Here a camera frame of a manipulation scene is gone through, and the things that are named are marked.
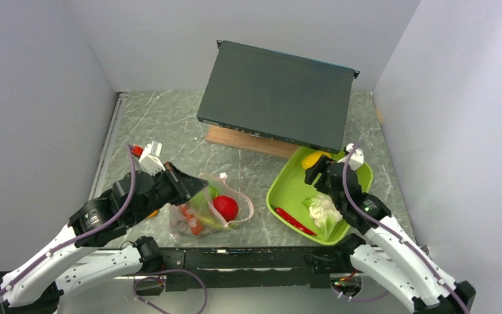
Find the green cabbage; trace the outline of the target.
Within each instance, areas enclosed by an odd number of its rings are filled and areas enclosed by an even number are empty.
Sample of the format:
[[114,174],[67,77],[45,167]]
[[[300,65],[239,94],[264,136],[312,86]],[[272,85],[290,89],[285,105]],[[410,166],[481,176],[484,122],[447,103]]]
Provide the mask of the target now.
[[208,186],[190,200],[190,207],[195,209],[196,211],[204,211],[205,209],[209,208],[206,196],[213,200],[219,195],[220,193],[217,188]]

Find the green celery stalks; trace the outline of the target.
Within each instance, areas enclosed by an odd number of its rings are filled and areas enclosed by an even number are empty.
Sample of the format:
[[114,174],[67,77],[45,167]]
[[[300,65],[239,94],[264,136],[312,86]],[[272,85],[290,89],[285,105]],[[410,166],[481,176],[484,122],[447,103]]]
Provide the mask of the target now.
[[202,222],[205,226],[214,228],[217,230],[230,230],[230,226],[224,226],[218,219],[214,216],[203,216],[197,215],[196,219]]

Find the yellow bell pepper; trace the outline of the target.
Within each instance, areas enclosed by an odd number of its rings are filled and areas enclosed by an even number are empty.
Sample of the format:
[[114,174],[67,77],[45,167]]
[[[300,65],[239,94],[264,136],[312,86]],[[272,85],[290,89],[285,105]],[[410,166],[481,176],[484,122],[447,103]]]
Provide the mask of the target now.
[[327,156],[328,158],[331,158],[331,153],[315,150],[314,152],[311,152],[302,159],[301,167],[304,170],[313,167],[322,156]]

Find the clear zip top bag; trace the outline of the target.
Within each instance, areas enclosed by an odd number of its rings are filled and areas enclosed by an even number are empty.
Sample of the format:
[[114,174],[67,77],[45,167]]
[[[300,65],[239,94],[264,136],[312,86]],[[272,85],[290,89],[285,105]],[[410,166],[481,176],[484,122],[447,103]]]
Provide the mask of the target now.
[[185,237],[202,238],[210,236],[212,234],[232,234],[236,229],[248,222],[254,216],[255,209],[251,199],[247,195],[239,192],[238,190],[235,190],[228,185],[226,173],[221,173],[219,176],[215,176],[209,173],[201,173],[199,175],[199,178],[207,180],[209,182],[209,186],[217,188],[220,196],[224,195],[233,198],[239,205],[239,214],[237,215],[237,218],[235,220],[227,222],[214,208],[213,200],[211,200],[208,196],[206,196],[206,199],[208,201],[209,208],[205,209],[204,211],[196,211],[195,209],[191,208],[190,201],[188,201],[182,205],[186,205],[189,209],[191,209],[195,217],[197,215],[214,216],[224,226],[230,226],[230,230],[217,230],[207,227],[203,224],[205,227],[204,231],[199,235],[193,235],[190,231],[189,226],[187,225],[187,222],[185,221],[185,218],[179,211],[178,207],[180,205],[170,205],[169,231],[170,236],[175,241],[181,241]]

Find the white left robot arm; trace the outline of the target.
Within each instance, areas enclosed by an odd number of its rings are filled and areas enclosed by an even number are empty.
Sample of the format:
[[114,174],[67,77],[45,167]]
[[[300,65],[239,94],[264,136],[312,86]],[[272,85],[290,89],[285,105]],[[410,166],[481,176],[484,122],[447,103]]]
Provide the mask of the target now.
[[149,236],[99,260],[80,260],[124,236],[153,211],[182,205],[208,185],[171,163],[154,174],[132,167],[110,189],[87,201],[30,260],[15,270],[0,271],[0,313],[53,313],[62,297],[118,276],[163,270],[163,255]]

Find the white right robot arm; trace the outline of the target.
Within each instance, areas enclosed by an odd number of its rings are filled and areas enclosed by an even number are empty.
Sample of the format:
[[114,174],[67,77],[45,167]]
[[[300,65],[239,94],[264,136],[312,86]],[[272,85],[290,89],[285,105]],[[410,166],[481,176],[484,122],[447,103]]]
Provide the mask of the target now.
[[390,209],[361,189],[347,160],[323,155],[305,172],[305,183],[329,196],[359,234],[335,245],[341,271],[358,270],[395,296],[410,313],[470,313],[475,288],[456,281],[403,231]]

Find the red tomato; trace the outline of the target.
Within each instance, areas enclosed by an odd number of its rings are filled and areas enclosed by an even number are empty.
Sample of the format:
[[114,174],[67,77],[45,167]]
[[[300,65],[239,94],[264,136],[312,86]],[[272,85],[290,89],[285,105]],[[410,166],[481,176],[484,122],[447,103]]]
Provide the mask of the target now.
[[217,196],[213,199],[213,206],[227,222],[235,220],[239,214],[238,203],[229,196]]

